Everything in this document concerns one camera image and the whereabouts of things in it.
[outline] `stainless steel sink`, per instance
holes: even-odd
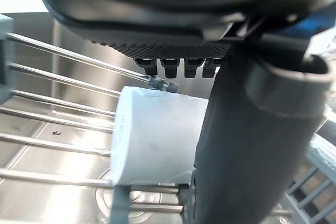
[[[48,13],[11,14],[14,17],[16,33],[57,45],[78,53],[103,60],[136,72],[143,70],[132,59],[117,51],[85,41],[55,23]],[[47,70],[63,76],[120,91],[123,86],[146,87],[140,81],[92,66],[60,58],[46,52],[17,45],[16,63]],[[164,76],[159,68],[159,75]],[[183,66],[178,69],[179,93],[208,98],[214,79],[183,78]],[[118,99],[104,94],[74,88],[64,84],[43,80],[18,73],[16,89],[48,95],[54,98],[115,111]],[[56,118],[113,127],[113,118],[59,106],[12,98],[2,106],[52,115]],[[77,129],[52,123],[0,114],[0,132],[31,136],[58,143],[82,147],[109,149],[113,135],[104,132]],[[83,153],[28,147],[0,142],[0,167],[27,172],[70,176],[72,178],[108,179],[110,161],[108,157]],[[109,207],[112,191],[71,185],[52,185],[0,180],[0,223],[109,223]],[[175,195],[143,193],[131,194],[134,202],[161,202],[177,204]],[[179,214],[132,212],[130,223],[181,224]],[[265,223],[278,224],[277,218],[266,218]]]

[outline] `dish rack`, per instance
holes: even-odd
[[[120,91],[107,89],[97,85],[89,84],[83,81],[76,79],[68,78],[55,74],[48,71],[39,70],[36,68],[28,67],[25,65],[13,63],[14,61],[14,44],[19,43],[28,47],[33,47],[42,51],[46,51],[52,54],[59,55],[77,62],[85,63],[98,69],[104,69],[112,71],[118,74],[122,74],[129,78],[137,79],[143,82],[146,82],[151,88],[157,90],[166,90],[168,92],[176,92],[177,84],[172,82],[166,82],[163,79],[153,76],[146,76],[128,69],[124,69],[109,63],[93,59],[75,52],[65,50],[38,40],[34,40],[28,37],[24,37],[13,32],[13,20],[6,16],[0,15],[0,104],[3,104],[11,97],[21,97],[25,99],[30,99],[36,102],[47,103],[51,105],[63,106],[73,110],[84,111],[88,113],[93,113],[97,115],[104,115],[109,117],[115,117],[115,112],[102,110],[94,108],[91,106],[82,105],[79,103],[73,103],[61,99],[56,99],[53,97],[48,97],[44,95],[38,95],[34,93],[29,93],[21,90],[13,89],[14,86],[14,73],[21,72],[24,74],[36,76],[39,78],[60,82],[66,85],[74,86],[77,88],[87,89],[90,91],[102,93],[112,97],[119,97]],[[0,113],[17,116],[21,118],[31,119],[42,121],[46,123],[53,123],[65,126],[71,126],[79,129],[93,130],[111,134],[113,128],[94,125],[89,123],[76,122],[67,119],[60,119],[50,115],[32,113],[17,109],[10,109],[3,106],[0,106]],[[27,146],[48,148],[52,150],[60,150],[66,152],[74,152],[88,155],[96,155],[102,158],[109,158],[111,155],[110,150],[100,149],[100,148],[87,148],[81,147],[78,145],[57,143],[42,139],[36,139],[33,137],[19,136],[14,134],[0,133],[0,141],[17,143]],[[71,176],[61,176],[53,174],[43,174],[43,173],[33,173],[21,170],[13,170],[7,168],[0,168],[0,179],[10,179],[10,180],[22,180],[27,182],[34,183],[44,183],[44,184],[55,184],[55,185],[70,185],[70,186],[81,186],[81,187],[90,187],[96,189],[96,194],[101,193],[100,190],[113,190],[113,204],[110,211],[109,223],[113,224],[127,224],[129,223],[129,215],[131,212],[164,212],[170,214],[180,214],[184,224],[188,223],[184,219],[184,211],[187,207],[188,202],[188,185],[153,185],[153,186],[112,186],[109,179],[109,172],[106,171],[100,179],[91,179],[91,178],[78,178]],[[305,181],[302,180],[294,184],[294,187],[299,188]],[[297,221],[300,224],[315,224],[321,218],[324,218],[325,215],[330,213],[330,209],[336,208],[336,203],[333,203],[331,207],[328,208],[328,211],[321,211],[319,216],[313,217],[312,219],[307,218],[307,215],[299,209],[297,202],[291,198],[291,192],[293,192],[293,186],[289,189],[285,195],[285,201],[281,203],[285,205],[286,208],[290,210],[285,210],[282,208],[274,208],[269,216],[275,216],[277,218],[291,218],[294,215],[294,223],[297,224]],[[161,197],[162,194],[176,195],[178,198],[177,204],[163,204],[160,203],[160,200],[152,200],[151,202],[136,202],[138,192],[145,193],[154,193],[158,197]],[[316,197],[318,192],[314,192],[313,196],[308,195],[306,201],[310,202]]]

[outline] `sink drain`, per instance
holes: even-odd
[[[100,175],[99,179],[110,180],[112,176],[111,169],[107,169]],[[103,224],[108,224],[110,219],[110,211],[112,207],[113,190],[111,189],[96,189],[96,202],[100,210],[100,215],[98,217],[99,221]],[[132,191],[130,193],[131,202],[138,203],[160,203],[161,194],[160,193],[149,193],[145,191]],[[139,224],[148,220],[154,213],[153,212],[135,212],[132,211],[129,214],[130,224]]]

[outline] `white plastic container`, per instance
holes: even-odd
[[[189,183],[208,100],[124,87],[112,136],[114,185]]]

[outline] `metal rod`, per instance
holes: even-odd
[[[21,73],[25,73],[25,74],[29,74],[31,76],[44,78],[44,79],[47,79],[47,80],[50,80],[50,81],[57,81],[57,82],[60,82],[60,83],[63,83],[63,84],[71,85],[71,86],[74,86],[74,87],[77,87],[77,88],[82,88],[82,89],[95,91],[95,92],[106,94],[106,95],[109,95],[109,96],[112,96],[112,97],[119,97],[119,95],[121,94],[120,91],[115,91],[115,90],[103,88],[103,87],[93,85],[93,84],[90,84],[90,83],[87,83],[87,82],[75,80],[73,78],[68,78],[68,77],[65,77],[65,76],[60,76],[59,74],[50,73],[50,72],[47,72],[47,71],[23,66],[23,65],[20,65],[20,64],[16,64],[16,63],[10,64],[9,67],[12,70],[15,70],[15,71],[18,71],[18,72],[21,72]]]
[[[33,94],[33,93],[20,91],[20,90],[12,90],[12,95],[16,97],[27,98],[27,99],[37,101],[37,102],[48,103],[52,105],[62,106],[62,107],[66,107],[69,109],[84,111],[84,112],[98,114],[98,115],[104,115],[104,116],[110,116],[110,117],[115,117],[116,115],[115,112],[111,112],[108,110],[101,110],[101,109],[97,109],[94,107],[90,107],[90,106],[86,106],[86,105],[82,105],[82,104],[78,104],[74,102],[68,102],[68,101],[64,101],[61,99],[46,97],[44,95]]]
[[[90,178],[78,178],[78,177],[65,177],[61,175],[44,174],[44,173],[32,173],[23,172],[20,170],[7,170],[0,168],[0,178],[7,178],[12,180],[22,180],[35,183],[46,183],[46,184],[56,184],[56,185],[70,185],[70,186],[88,186],[93,188],[107,188],[113,189],[113,185],[109,180],[102,179],[90,179]],[[165,193],[169,186],[163,186],[162,191],[160,191],[161,186],[144,186],[146,188],[144,191]],[[140,188],[132,187],[132,190],[139,190]]]
[[[48,122],[48,123],[56,123],[56,124],[61,124],[61,125],[66,125],[66,126],[72,126],[72,127],[77,127],[77,128],[86,129],[86,130],[101,131],[101,132],[106,132],[106,133],[111,133],[113,131],[113,129],[109,127],[92,125],[88,123],[74,122],[71,120],[55,118],[53,116],[36,114],[36,113],[31,113],[31,112],[26,112],[26,111],[21,111],[21,110],[14,110],[14,109],[9,109],[5,107],[0,107],[0,113],[4,113],[7,115],[13,115],[13,116],[19,116],[21,118],[39,120],[39,121]]]
[[[298,208],[303,208],[305,207],[309,202],[314,200],[317,196],[319,196],[324,190],[326,190],[329,186],[332,185],[332,181],[327,179],[324,181],[321,185],[319,185],[315,190],[313,190],[310,194],[306,196],[303,201],[298,203]]]
[[[336,200],[329,204],[327,207],[322,209],[317,215],[310,219],[311,224],[319,222],[321,219],[326,217],[328,214],[333,212],[336,209]]]
[[[137,79],[137,80],[144,81],[144,82],[148,82],[149,80],[149,77],[144,74],[137,73],[137,72],[125,69],[125,68],[120,68],[118,66],[106,63],[104,61],[93,59],[93,58],[90,58],[90,57],[87,57],[87,56],[84,56],[84,55],[81,55],[81,54],[78,54],[78,53],[75,53],[69,50],[65,50],[63,48],[56,47],[56,46],[53,46],[53,45],[50,45],[50,44],[47,44],[47,43],[44,43],[38,40],[34,40],[34,39],[31,39],[25,36],[10,33],[10,34],[7,34],[7,38],[11,41],[23,44],[28,47],[33,47],[33,48],[36,48],[36,49],[39,49],[45,52],[50,52],[52,54],[56,54],[56,55],[59,55],[59,56],[62,56],[62,57],[65,57],[71,60],[75,60],[78,62],[82,62],[88,65],[94,66],[94,67],[112,71],[112,72],[121,74],[123,76],[130,77],[133,79]]]
[[[133,191],[148,191],[151,193],[162,193],[162,194],[177,194],[179,191],[177,186],[132,186]]]
[[[60,151],[93,154],[93,155],[98,155],[98,156],[103,156],[103,157],[109,157],[111,153],[109,150],[104,150],[104,149],[85,148],[85,147],[75,146],[72,144],[63,144],[63,143],[57,143],[57,142],[52,142],[52,141],[47,141],[47,140],[35,139],[32,137],[17,136],[17,135],[6,134],[6,133],[0,133],[0,141],[16,143],[16,144],[25,144],[25,145],[60,150]]]
[[[180,214],[183,206],[170,204],[132,203],[130,211],[145,212],[166,212],[170,214]]]
[[[270,217],[292,217],[293,211],[285,210],[285,209],[272,209],[271,212],[268,213]]]
[[[299,189],[307,180],[309,180],[316,172],[318,169],[314,166],[312,167],[300,180],[298,180],[294,185],[292,185],[287,191],[287,194],[292,194],[294,191]]]

